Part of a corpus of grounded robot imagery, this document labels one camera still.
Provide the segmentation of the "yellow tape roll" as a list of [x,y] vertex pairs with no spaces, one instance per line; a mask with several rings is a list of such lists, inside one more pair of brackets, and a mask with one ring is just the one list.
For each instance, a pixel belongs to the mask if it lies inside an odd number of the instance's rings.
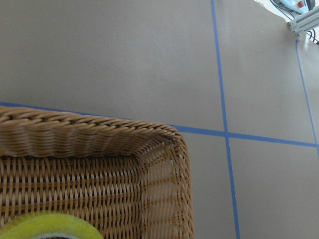
[[18,216],[0,228],[2,239],[102,239],[87,221],[73,215],[41,211]]

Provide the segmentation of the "brown wicker basket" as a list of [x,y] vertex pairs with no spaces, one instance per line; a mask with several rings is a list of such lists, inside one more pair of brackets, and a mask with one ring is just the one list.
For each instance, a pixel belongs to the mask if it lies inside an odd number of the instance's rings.
[[2,106],[0,224],[40,211],[106,239],[194,238],[184,138],[162,123]]

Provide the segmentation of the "light blue device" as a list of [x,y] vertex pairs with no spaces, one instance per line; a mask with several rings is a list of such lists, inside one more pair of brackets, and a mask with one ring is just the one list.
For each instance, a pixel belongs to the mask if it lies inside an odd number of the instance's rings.
[[312,0],[273,0],[273,2],[289,11],[297,14],[305,14],[315,6],[315,2]]

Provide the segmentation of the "aluminium frame profile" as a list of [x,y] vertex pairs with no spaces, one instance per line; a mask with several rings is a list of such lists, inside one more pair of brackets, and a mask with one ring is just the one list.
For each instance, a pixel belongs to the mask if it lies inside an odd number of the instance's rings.
[[319,26],[319,7],[315,7],[288,22],[288,27],[295,35],[303,35]]

